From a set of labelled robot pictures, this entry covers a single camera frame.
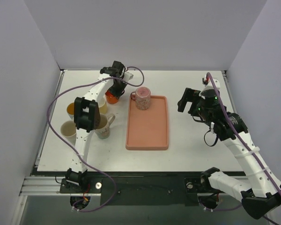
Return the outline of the orange ceramic mug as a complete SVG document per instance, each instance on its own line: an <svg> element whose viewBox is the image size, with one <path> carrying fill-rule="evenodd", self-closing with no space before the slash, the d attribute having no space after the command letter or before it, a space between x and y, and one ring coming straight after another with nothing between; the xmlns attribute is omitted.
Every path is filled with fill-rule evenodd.
<svg viewBox="0 0 281 225"><path fill-rule="evenodd" d="M109 104L116 104L120 99L120 97L114 96L109 91L105 93L105 98Z"/></svg>

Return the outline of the yellow ceramic mug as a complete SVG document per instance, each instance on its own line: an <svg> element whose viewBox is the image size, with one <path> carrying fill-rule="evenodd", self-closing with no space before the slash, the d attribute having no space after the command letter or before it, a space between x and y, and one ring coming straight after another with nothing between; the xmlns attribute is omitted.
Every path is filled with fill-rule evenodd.
<svg viewBox="0 0 281 225"><path fill-rule="evenodd" d="M108 111L106 99L103 97L98 101L98 108L101 114L106 114Z"/></svg>

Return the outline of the pink ghost pattern mug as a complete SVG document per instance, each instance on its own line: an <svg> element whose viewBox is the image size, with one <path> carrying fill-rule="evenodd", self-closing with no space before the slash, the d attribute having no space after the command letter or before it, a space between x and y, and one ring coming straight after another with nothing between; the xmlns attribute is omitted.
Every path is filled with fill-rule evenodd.
<svg viewBox="0 0 281 225"><path fill-rule="evenodd" d="M147 87L139 87L130 94L132 100L135 101L136 108L146 110L150 106L151 91Z"/></svg>

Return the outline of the shell pattern teal mug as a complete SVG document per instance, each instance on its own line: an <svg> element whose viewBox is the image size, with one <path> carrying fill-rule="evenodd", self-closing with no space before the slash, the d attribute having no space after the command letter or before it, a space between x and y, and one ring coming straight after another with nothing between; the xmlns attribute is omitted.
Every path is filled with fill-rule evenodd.
<svg viewBox="0 0 281 225"><path fill-rule="evenodd" d="M100 114L100 123L95 130L95 134L98 136L98 138L106 139L110 136L110 126L115 118L116 116L113 113L109 115Z"/></svg>

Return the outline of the blue glazed mug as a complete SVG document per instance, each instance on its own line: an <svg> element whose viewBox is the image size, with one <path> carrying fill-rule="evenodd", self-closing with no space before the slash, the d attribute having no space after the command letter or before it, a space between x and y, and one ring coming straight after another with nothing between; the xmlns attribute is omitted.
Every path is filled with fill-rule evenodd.
<svg viewBox="0 0 281 225"><path fill-rule="evenodd" d="M74 119L74 102L70 103L67 106L67 114L70 117L70 119Z"/></svg>

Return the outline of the cream dragon pattern mug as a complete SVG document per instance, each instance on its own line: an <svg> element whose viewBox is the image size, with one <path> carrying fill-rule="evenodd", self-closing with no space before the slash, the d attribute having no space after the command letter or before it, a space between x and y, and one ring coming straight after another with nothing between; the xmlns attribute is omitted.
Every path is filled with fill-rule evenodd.
<svg viewBox="0 0 281 225"><path fill-rule="evenodd" d="M66 140L68 140L72 145L75 145L76 126L72 120L64 122L60 127L60 132Z"/></svg>

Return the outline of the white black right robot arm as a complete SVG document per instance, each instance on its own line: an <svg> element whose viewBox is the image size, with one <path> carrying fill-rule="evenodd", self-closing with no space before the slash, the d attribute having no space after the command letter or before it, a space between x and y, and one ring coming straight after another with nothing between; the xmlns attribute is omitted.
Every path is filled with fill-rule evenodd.
<svg viewBox="0 0 281 225"><path fill-rule="evenodd" d="M199 117L198 122L208 125L234 155L249 183L243 183L212 167L201 174L200 187L206 192L213 189L229 194L241 202L254 219L281 205L281 181L268 168L255 146L242 118L221 106L214 89L199 91L186 88L178 101L178 111L183 112L190 102L188 113Z"/></svg>

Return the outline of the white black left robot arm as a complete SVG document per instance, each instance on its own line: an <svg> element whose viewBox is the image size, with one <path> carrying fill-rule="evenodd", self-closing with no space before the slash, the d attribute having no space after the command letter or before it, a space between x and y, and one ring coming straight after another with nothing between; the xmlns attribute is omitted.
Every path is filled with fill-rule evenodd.
<svg viewBox="0 0 281 225"><path fill-rule="evenodd" d="M65 178L70 183L71 189L77 193L82 193L87 187L85 163L91 137L101 120L98 102L107 91L119 98L123 94L126 82L130 79L130 75L125 75L125 66L119 61L114 61L112 66L102 68L97 81L91 85L90 90L83 97L77 97L74 101L75 151Z"/></svg>

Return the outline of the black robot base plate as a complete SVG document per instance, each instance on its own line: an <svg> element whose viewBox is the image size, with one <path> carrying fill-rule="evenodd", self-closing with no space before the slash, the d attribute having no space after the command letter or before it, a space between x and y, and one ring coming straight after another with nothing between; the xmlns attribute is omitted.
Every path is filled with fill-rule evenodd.
<svg viewBox="0 0 281 225"><path fill-rule="evenodd" d="M214 209L220 191L207 187L199 172L113 172L110 177L89 172L81 184L62 179L62 194L84 209L91 197L100 195L100 206L168 206L205 204Z"/></svg>

